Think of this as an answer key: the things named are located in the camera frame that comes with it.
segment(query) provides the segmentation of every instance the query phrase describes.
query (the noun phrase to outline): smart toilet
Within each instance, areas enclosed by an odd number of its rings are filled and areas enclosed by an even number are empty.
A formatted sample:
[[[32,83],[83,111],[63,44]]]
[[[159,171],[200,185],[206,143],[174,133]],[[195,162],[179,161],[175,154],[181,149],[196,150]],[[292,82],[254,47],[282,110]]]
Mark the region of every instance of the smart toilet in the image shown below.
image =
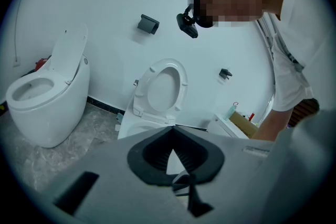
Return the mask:
[[[85,24],[67,28],[49,60],[7,90],[8,109],[16,126],[36,145],[57,146],[82,117],[90,80],[89,62],[83,55],[87,37]]]
[[[136,86],[122,119],[118,139],[175,125],[187,88],[186,71],[180,62],[163,59],[153,64]],[[182,170],[184,168],[173,152],[167,173],[178,174]]]

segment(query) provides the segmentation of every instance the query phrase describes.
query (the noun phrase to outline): bottle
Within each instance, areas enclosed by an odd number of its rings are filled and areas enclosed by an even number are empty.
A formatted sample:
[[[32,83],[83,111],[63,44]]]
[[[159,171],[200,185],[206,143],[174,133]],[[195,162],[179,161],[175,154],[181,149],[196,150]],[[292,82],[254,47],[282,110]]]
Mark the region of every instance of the bottle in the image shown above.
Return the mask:
[[[251,116],[248,118],[248,121],[251,121],[254,117],[254,113],[251,114]]]
[[[237,106],[238,106],[238,102],[234,102],[233,106],[230,107],[230,109],[226,112],[226,114],[224,116],[225,121],[230,119],[230,117],[233,115],[233,113],[235,113]]]

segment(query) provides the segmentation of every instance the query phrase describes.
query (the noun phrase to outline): toilet paper holder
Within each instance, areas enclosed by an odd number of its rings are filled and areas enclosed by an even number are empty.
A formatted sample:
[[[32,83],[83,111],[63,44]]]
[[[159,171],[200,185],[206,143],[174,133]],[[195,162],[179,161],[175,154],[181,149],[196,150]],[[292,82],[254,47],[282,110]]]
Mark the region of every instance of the toilet paper holder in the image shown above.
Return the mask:
[[[229,79],[228,76],[232,77],[232,74],[230,73],[229,70],[222,68],[221,71],[219,72],[219,75],[223,78],[223,79]]]
[[[159,27],[159,24],[160,23],[157,20],[141,14],[141,21],[138,23],[138,29],[154,35]]]

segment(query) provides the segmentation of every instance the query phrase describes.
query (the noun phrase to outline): white shirt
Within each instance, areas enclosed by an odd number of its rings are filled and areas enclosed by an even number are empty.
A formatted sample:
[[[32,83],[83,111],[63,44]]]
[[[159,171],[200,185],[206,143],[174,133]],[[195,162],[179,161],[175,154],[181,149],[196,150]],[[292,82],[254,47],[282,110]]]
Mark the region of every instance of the white shirt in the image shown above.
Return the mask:
[[[313,94],[280,43],[306,67],[333,28],[332,11],[327,0],[283,0],[280,20],[274,14],[270,17],[277,32],[272,47],[276,86],[273,109],[287,111]]]

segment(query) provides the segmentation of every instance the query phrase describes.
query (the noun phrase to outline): red object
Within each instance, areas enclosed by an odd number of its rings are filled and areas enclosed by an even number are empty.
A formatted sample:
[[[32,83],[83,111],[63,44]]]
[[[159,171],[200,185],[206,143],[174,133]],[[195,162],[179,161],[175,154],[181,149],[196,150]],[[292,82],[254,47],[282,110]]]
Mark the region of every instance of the red object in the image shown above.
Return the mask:
[[[41,60],[36,62],[35,72],[39,70],[46,63],[46,61],[48,61],[48,58],[42,58]]]
[[[254,113],[251,114],[251,116],[248,118],[248,121],[251,121],[254,117]]]

